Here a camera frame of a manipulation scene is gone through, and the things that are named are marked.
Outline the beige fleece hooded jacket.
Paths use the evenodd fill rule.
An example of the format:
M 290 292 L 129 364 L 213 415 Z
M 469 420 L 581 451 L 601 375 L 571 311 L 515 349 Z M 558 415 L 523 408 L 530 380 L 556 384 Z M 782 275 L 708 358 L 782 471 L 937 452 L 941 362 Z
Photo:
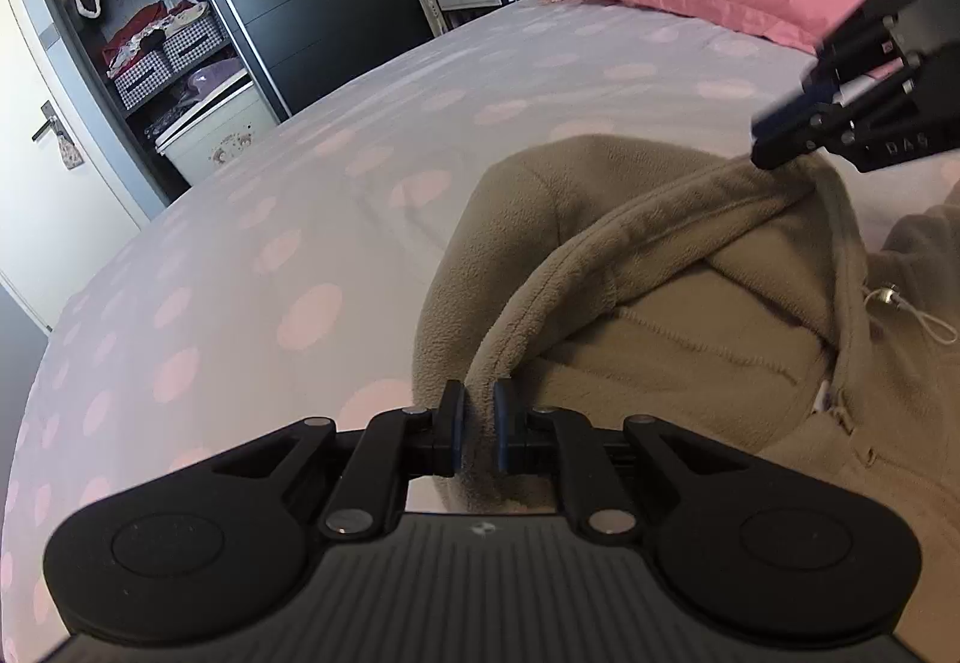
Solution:
M 493 387 L 602 427 L 649 413 L 892 507 L 923 548 L 898 637 L 958 655 L 958 202 L 862 242 L 817 156 L 745 159 L 618 136 L 537 146 L 470 197 L 421 312 L 413 398 L 469 390 L 446 507 L 542 509 L 494 471 Z

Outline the purple folded clothes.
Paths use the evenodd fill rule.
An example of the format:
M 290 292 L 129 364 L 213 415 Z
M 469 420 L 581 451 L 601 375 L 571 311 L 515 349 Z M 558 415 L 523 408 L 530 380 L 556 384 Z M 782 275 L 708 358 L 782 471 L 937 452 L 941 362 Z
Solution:
M 236 57 L 223 58 L 205 67 L 197 68 L 185 80 L 185 97 L 192 101 L 201 101 L 206 96 L 210 96 L 218 86 L 226 83 L 229 78 L 244 72 L 244 64 Z

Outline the polka dot bed sheet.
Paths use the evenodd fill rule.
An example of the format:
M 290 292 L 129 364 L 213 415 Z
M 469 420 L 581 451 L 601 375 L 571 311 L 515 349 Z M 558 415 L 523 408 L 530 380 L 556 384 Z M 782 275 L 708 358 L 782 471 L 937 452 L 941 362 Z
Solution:
M 16 441 L 2 543 L 8 661 L 932 661 L 895 631 L 789 652 L 675 606 L 635 551 L 542 509 L 446 507 L 410 481 L 392 532 L 339 544 L 306 587 L 210 640 L 68 632 L 44 551 L 93 502 L 313 416 L 358 431 L 413 398 L 434 275 L 483 175 L 537 146 L 618 136 L 750 164 L 748 119 L 804 58 L 693 19 L 527 2 L 303 110 L 189 190 L 68 301 Z M 947 197 L 955 159 L 843 182 L 862 242 Z

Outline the white door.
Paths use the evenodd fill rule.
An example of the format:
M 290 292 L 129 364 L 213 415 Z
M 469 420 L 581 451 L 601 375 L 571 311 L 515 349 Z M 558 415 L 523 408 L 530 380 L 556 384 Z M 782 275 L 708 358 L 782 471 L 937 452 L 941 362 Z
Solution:
M 65 169 L 52 135 L 31 140 L 46 101 L 83 153 L 76 169 Z M 146 226 L 72 115 L 41 65 L 23 0 L 2 0 L 2 286 L 44 331 Z

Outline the white storage box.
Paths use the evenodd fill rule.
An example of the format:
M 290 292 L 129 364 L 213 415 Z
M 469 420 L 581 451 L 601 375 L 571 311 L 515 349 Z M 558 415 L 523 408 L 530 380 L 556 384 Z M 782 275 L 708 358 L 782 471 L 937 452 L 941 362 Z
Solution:
M 191 187 L 217 174 L 277 126 L 272 109 L 252 81 L 220 89 L 218 96 L 208 97 L 205 106 L 184 114 L 156 142 L 156 153 Z

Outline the left checkered fabric basket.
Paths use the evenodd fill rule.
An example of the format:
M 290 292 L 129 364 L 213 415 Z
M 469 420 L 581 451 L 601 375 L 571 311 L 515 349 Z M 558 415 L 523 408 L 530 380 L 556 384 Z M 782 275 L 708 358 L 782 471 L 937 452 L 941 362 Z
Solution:
M 172 76 L 171 65 L 160 50 L 152 50 L 112 80 L 125 110 L 153 96 Z

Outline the checkered fabric basket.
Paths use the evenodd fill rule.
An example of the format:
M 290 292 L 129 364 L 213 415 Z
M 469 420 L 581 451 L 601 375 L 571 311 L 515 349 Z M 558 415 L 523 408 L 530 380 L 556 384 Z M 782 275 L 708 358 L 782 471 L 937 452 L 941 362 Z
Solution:
M 172 76 L 171 65 L 160 50 L 152 50 L 112 80 L 125 110 L 153 96 Z
M 206 14 L 194 23 L 167 36 L 163 42 L 164 57 L 174 73 L 200 62 L 223 46 L 224 37 L 218 21 Z

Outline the right checkered fabric basket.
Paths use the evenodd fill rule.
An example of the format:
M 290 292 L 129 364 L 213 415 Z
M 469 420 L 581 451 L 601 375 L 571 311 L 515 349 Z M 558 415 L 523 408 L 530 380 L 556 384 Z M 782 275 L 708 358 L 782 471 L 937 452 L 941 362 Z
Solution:
M 200 62 L 223 46 L 224 37 L 218 21 L 206 14 L 194 23 L 167 36 L 163 42 L 164 57 L 174 73 Z

